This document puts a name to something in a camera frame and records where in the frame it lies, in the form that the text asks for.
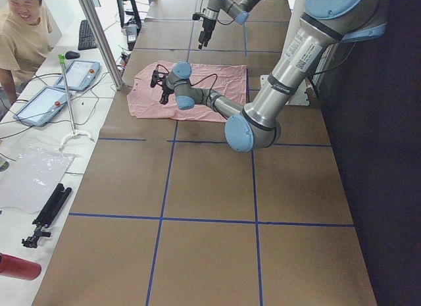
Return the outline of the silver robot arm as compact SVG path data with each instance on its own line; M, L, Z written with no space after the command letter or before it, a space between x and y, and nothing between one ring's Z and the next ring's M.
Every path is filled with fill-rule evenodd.
M292 42L268 75L257 96L240 105L213 89L191 85L191 65L175 64L170 72L154 70L151 86L160 85L160 103L175 95L181 110L206 105L227 119L225 137L236 151L271 146L278 140L281 127L278 113L296 93L301 82L325 50L336 43L375 39L387 24L389 0L304 0L304 11Z
M207 6L192 16L192 20L202 19L202 30L199 34L198 48L207 47L211 40L216 23L219 22L220 11L224 11L234 22L243 25L249 17L249 12L262 0L208 0Z

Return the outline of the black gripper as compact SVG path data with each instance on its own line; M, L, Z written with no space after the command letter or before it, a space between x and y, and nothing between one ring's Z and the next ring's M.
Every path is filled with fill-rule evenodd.
M198 48L202 49L206 47L211 39L211 32L214 30L214 20L204 18L203 19L203 31L200 32L199 35L199 44Z
M166 82L162 83L162 91L163 94L161 95L161 99L159 101L160 104L167 104L168 98L170 94L173 94L172 87L168 86Z

